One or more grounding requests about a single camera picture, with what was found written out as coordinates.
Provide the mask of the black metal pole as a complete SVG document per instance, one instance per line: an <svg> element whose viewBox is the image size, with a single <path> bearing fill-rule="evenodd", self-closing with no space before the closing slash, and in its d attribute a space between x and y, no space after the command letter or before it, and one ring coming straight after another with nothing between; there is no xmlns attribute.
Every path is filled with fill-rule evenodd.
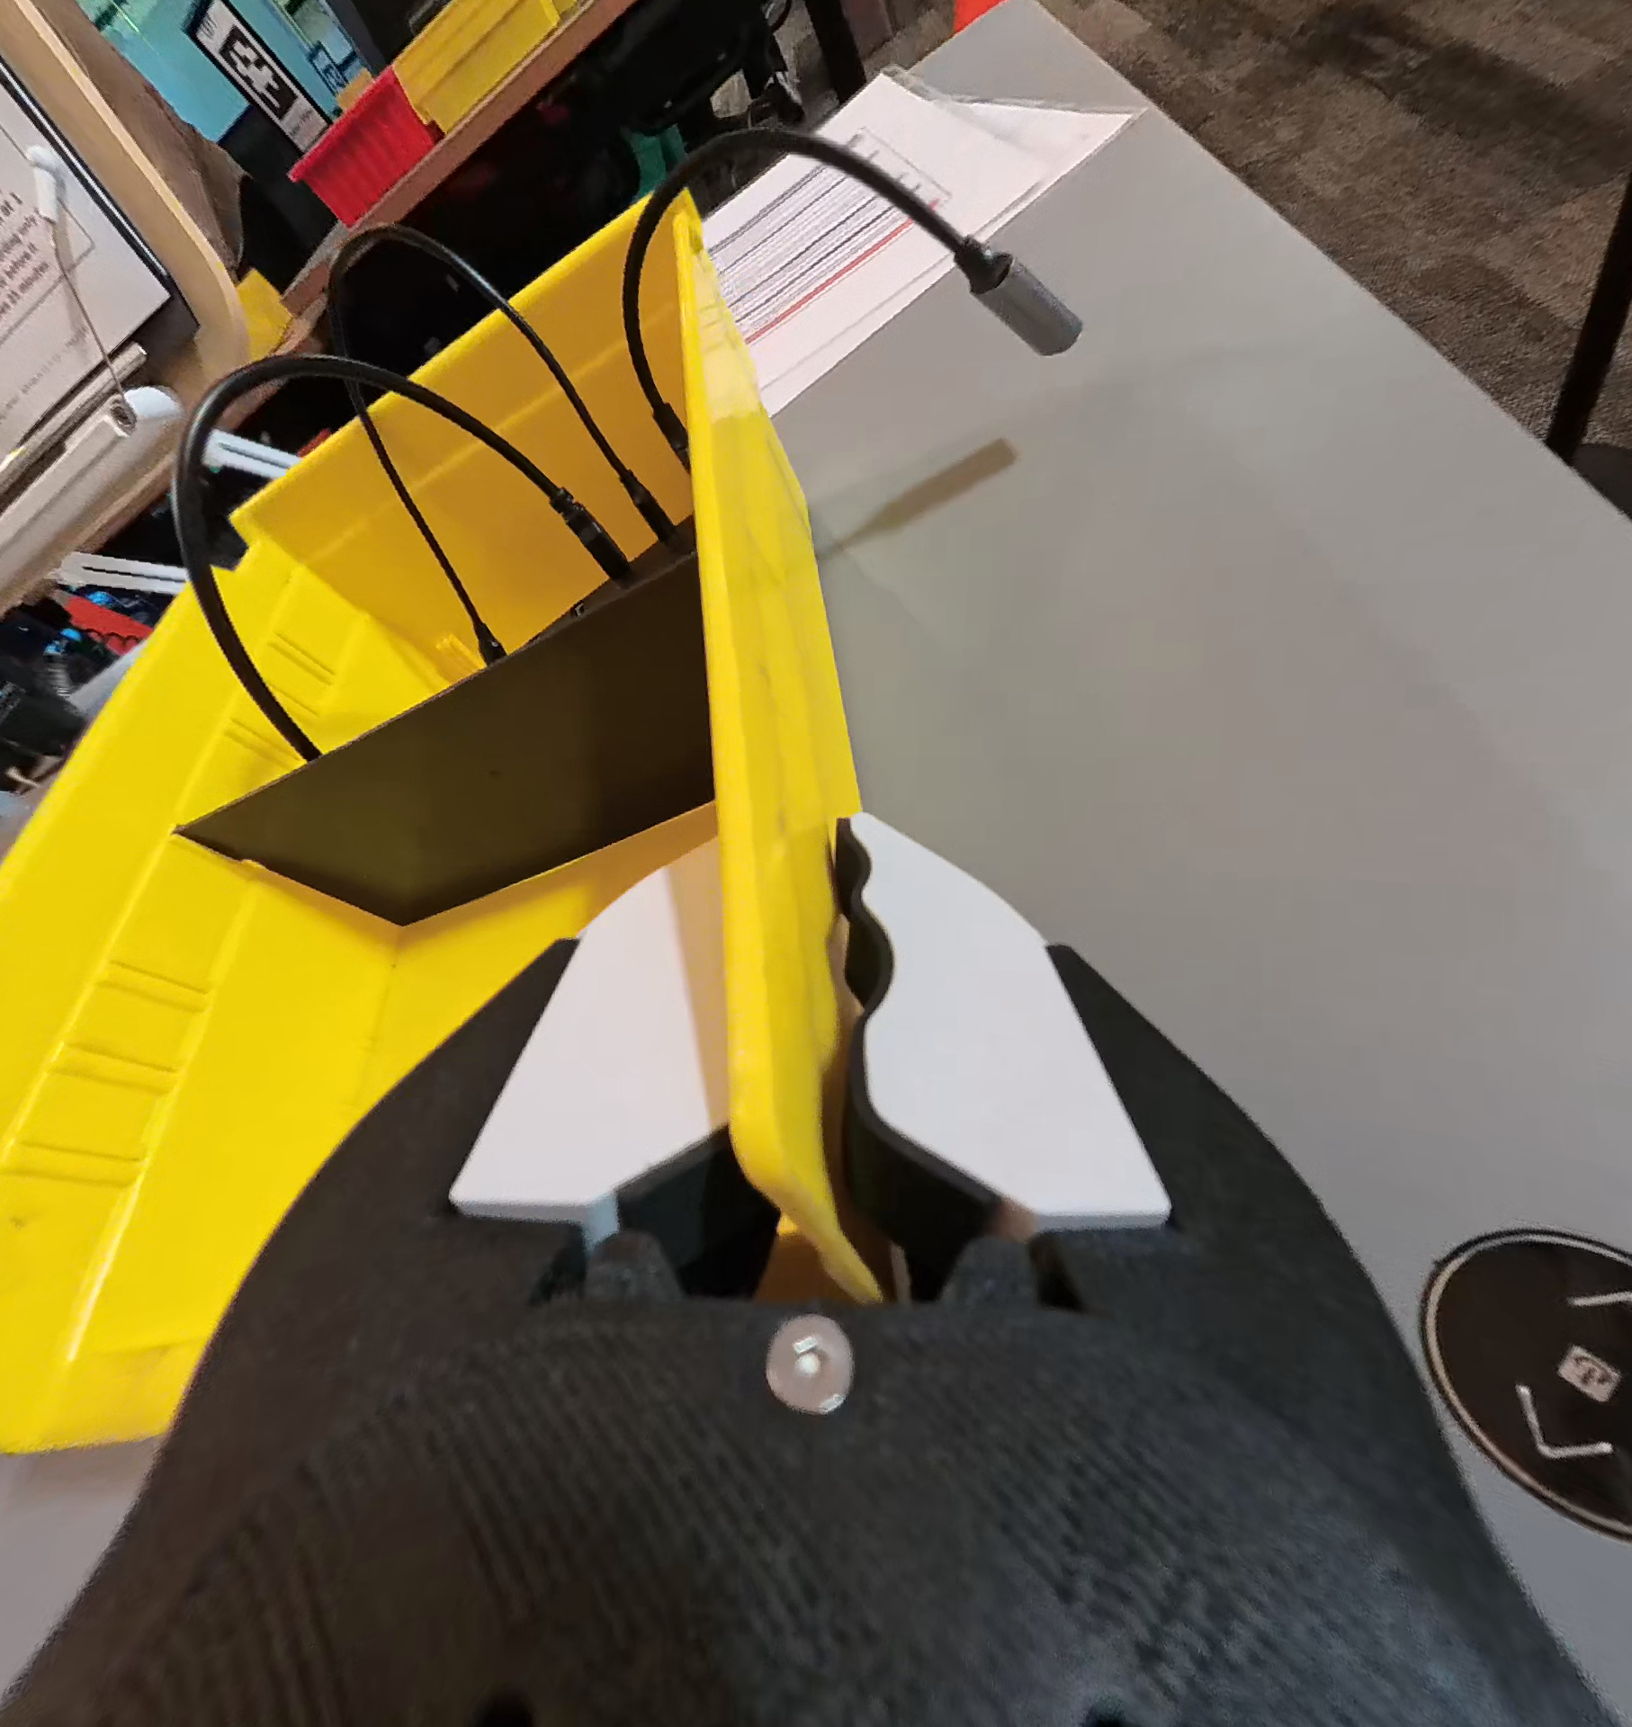
<svg viewBox="0 0 1632 1727"><path fill-rule="evenodd" d="M1632 167L1558 390L1545 445L1563 461L1583 448L1632 312Z"/></svg>

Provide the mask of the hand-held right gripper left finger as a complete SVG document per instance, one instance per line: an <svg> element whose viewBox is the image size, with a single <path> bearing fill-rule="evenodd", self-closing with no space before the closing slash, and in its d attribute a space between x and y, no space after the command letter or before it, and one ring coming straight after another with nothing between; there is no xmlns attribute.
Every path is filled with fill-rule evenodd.
<svg viewBox="0 0 1632 1727"><path fill-rule="evenodd" d="M717 854L645 876L576 938L449 1203L469 1219L623 1231L673 1264L757 1264L779 1211L729 1136Z"/></svg>

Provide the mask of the illustrated instruction sheet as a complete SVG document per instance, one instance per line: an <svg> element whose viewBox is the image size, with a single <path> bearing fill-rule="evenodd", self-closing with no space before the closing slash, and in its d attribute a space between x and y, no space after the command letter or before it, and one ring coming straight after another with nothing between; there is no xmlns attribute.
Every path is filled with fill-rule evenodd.
<svg viewBox="0 0 1632 1727"><path fill-rule="evenodd" d="M0 469L182 300L0 56Z"/></svg>

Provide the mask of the black usb hub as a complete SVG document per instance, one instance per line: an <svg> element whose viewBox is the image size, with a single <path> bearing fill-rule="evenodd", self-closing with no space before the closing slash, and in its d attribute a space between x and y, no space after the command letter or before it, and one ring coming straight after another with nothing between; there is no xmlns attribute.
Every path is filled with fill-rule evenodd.
<svg viewBox="0 0 1632 1727"><path fill-rule="evenodd" d="M177 837L408 926L708 804L698 552L655 548L631 572Z"/></svg>

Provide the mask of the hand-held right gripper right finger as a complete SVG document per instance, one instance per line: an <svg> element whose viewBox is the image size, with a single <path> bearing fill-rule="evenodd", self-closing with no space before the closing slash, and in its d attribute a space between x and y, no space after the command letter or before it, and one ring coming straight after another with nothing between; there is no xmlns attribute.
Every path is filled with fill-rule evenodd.
<svg viewBox="0 0 1632 1727"><path fill-rule="evenodd" d="M839 824L857 1004L844 1185L913 1277L981 1239L1158 1229L1172 1199L1055 949L1009 899L869 812Z"/></svg>

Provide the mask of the wooden document stand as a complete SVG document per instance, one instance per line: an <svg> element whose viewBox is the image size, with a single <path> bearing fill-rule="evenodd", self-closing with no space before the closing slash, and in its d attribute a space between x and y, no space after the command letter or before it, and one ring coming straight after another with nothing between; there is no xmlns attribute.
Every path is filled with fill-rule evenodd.
<svg viewBox="0 0 1632 1727"><path fill-rule="evenodd" d="M79 4L0 4L0 56L182 300L86 379L0 469L0 615L165 488L181 424L248 356L232 264L239 172Z"/></svg>

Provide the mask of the yellow plastic bin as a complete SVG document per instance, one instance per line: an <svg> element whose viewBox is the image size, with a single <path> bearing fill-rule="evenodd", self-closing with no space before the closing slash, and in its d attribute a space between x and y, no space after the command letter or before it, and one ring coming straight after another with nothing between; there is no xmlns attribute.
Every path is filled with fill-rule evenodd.
<svg viewBox="0 0 1632 1727"><path fill-rule="evenodd" d="M641 344L688 421L688 473L623 334L636 205L540 274L520 317L620 460L752 582L814 622L803 497L678 197L641 273ZM477 608L515 654L603 586L534 480L459 426L372 420ZM320 750L483 665L360 424L232 515L218 589L269 693ZM177 829L305 761L179 598L0 860L0 1452L164 1434L276 1224L340 1140L540 954L710 838L728 791L629 841L393 926Z"/></svg>

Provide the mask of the round black desk controller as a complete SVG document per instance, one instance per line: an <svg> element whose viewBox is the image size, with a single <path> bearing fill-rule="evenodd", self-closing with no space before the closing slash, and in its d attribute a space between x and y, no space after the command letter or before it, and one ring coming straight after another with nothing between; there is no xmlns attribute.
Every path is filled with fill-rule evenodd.
<svg viewBox="0 0 1632 1727"><path fill-rule="evenodd" d="M1433 1266L1418 1341L1492 1465L1632 1545L1632 1255L1554 1229L1475 1239Z"/></svg>

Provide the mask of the red storage bin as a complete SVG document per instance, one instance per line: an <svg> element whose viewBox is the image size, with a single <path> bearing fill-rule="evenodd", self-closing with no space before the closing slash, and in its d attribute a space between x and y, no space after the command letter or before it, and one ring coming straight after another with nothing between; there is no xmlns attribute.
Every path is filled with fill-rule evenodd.
<svg viewBox="0 0 1632 1727"><path fill-rule="evenodd" d="M352 228L422 165L443 133L412 106L395 68L372 76L287 178L306 188L334 219Z"/></svg>

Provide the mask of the black white fiducial tag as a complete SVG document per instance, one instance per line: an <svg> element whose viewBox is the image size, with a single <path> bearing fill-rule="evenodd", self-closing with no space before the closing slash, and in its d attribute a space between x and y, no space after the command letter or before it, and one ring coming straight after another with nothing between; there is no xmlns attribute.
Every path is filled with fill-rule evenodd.
<svg viewBox="0 0 1632 1727"><path fill-rule="evenodd" d="M185 34L298 156L306 156L330 133L330 119L310 94L232 4L193 4Z"/></svg>

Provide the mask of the small yellow storage bin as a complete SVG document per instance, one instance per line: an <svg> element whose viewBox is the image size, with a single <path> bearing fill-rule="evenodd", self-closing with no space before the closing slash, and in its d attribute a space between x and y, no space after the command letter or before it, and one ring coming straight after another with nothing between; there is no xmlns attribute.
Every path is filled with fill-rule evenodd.
<svg viewBox="0 0 1632 1727"><path fill-rule="evenodd" d="M415 115L451 134L581 2L449 2L395 56Z"/></svg>

